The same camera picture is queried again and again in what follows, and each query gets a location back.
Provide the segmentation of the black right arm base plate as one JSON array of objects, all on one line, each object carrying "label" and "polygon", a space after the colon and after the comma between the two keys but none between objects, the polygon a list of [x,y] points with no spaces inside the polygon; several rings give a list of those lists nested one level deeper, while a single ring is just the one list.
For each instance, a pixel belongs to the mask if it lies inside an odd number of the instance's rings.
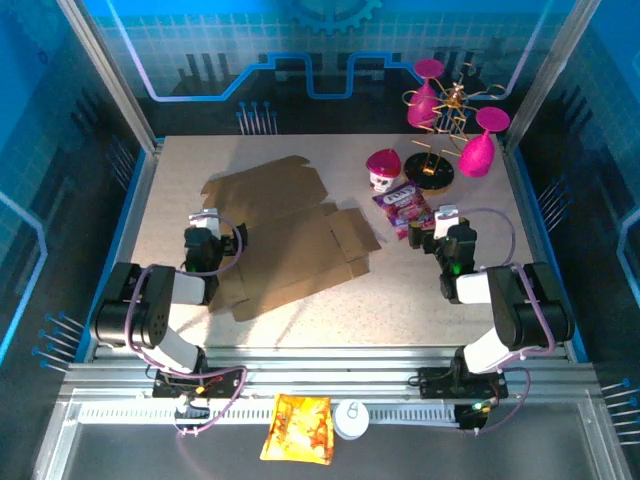
[{"label": "black right arm base plate", "polygon": [[472,374],[444,367],[419,368],[407,384],[419,390],[421,399],[500,399],[509,396],[502,374]]}]

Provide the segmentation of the black controller board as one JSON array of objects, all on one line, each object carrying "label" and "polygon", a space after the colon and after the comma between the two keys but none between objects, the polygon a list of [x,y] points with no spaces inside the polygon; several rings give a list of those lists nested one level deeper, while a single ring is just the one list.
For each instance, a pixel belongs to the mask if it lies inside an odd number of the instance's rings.
[{"label": "black controller board", "polygon": [[499,401],[496,398],[456,405],[454,407],[454,416],[455,421],[458,423],[458,428],[472,432],[482,429],[487,423],[489,414],[498,405]]}]

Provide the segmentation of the pink wine glass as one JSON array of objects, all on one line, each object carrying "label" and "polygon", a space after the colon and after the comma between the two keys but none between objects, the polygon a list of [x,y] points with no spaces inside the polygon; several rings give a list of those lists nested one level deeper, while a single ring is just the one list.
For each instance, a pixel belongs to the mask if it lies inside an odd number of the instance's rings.
[{"label": "pink wine glass", "polygon": [[491,134],[507,129],[511,120],[505,111],[497,107],[479,109],[475,120],[483,133],[467,142],[460,154],[458,167],[467,177],[481,178],[488,174],[495,156]]},{"label": "pink wine glass", "polygon": [[414,65],[414,71],[424,83],[411,93],[407,103],[407,121],[414,128],[431,128],[439,115],[436,108],[441,103],[429,81],[437,79],[444,72],[444,65],[435,58],[423,59]]}]

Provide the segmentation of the white pull-tab can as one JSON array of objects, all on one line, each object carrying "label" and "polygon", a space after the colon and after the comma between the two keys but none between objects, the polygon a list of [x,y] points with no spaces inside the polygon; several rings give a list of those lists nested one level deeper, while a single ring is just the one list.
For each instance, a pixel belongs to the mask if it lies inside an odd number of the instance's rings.
[{"label": "white pull-tab can", "polygon": [[333,413],[334,430],[344,440],[356,440],[364,435],[370,424],[367,407],[360,401],[341,401]]}]

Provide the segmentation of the brown cardboard box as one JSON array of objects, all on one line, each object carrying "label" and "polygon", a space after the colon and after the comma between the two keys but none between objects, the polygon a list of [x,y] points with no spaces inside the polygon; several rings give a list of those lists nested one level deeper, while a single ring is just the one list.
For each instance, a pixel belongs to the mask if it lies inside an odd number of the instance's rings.
[{"label": "brown cardboard box", "polygon": [[309,161],[293,155],[208,181],[205,207],[243,224],[238,262],[220,274],[212,313],[252,320],[365,275],[380,249],[359,208],[340,209]]}]

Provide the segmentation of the aluminium frame rail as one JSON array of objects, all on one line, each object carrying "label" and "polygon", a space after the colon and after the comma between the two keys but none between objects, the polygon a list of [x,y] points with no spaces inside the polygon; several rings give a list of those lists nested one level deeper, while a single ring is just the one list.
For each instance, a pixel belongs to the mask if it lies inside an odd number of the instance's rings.
[{"label": "aluminium frame rail", "polygon": [[[211,365],[248,369],[244,398],[276,393],[359,398],[382,403],[416,403],[408,380],[420,367],[448,368],[452,347],[213,347]],[[512,364],[506,373],[509,399],[526,393],[532,403],[564,403],[600,397],[593,367],[576,363],[565,348],[551,356]],[[151,373],[137,357],[121,349],[99,347],[90,363],[69,367],[60,388],[63,397],[83,400],[129,398],[149,394]]]}]

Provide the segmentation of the yellow snack bag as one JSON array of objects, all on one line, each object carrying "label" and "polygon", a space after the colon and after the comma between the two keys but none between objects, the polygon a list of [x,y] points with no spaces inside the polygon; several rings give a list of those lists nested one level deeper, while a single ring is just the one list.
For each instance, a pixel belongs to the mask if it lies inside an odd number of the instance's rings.
[{"label": "yellow snack bag", "polygon": [[335,448],[329,397],[277,394],[260,459],[328,466]]}]

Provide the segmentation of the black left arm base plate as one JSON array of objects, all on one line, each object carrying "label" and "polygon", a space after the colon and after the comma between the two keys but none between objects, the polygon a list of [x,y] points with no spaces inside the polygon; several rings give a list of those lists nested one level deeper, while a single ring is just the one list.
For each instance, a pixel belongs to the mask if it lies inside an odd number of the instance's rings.
[{"label": "black left arm base plate", "polygon": [[152,397],[177,399],[230,399],[241,379],[240,371],[215,375],[204,379],[182,378],[169,373],[156,373]]}]

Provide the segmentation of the white cup with pink lid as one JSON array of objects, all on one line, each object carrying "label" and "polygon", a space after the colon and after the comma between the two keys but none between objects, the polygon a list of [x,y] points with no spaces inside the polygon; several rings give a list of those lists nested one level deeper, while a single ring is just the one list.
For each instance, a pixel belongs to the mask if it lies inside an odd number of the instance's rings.
[{"label": "white cup with pink lid", "polygon": [[366,161],[370,185],[374,191],[385,193],[391,189],[402,168],[400,157],[393,149],[383,149]]}]

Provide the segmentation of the purple candy bag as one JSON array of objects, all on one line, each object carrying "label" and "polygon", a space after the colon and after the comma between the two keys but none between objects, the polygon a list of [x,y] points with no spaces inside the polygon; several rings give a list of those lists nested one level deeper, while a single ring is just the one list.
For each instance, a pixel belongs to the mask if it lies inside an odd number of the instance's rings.
[{"label": "purple candy bag", "polygon": [[411,180],[398,187],[376,195],[373,202],[384,211],[396,236],[402,240],[408,236],[409,226],[416,223],[422,230],[435,225],[434,214],[421,189]]}]

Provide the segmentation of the aluminium frame post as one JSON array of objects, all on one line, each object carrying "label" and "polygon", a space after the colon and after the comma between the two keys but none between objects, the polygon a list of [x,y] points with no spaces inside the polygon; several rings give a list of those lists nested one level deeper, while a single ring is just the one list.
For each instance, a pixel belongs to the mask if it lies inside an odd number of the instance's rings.
[{"label": "aluminium frame post", "polygon": [[119,111],[146,154],[157,150],[155,135],[129,84],[102,39],[95,21],[78,0],[56,0]]},{"label": "aluminium frame post", "polygon": [[504,150],[511,154],[519,145],[544,100],[550,93],[602,0],[576,0],[559,30],[531,87],[527,91],[504,137]]}]

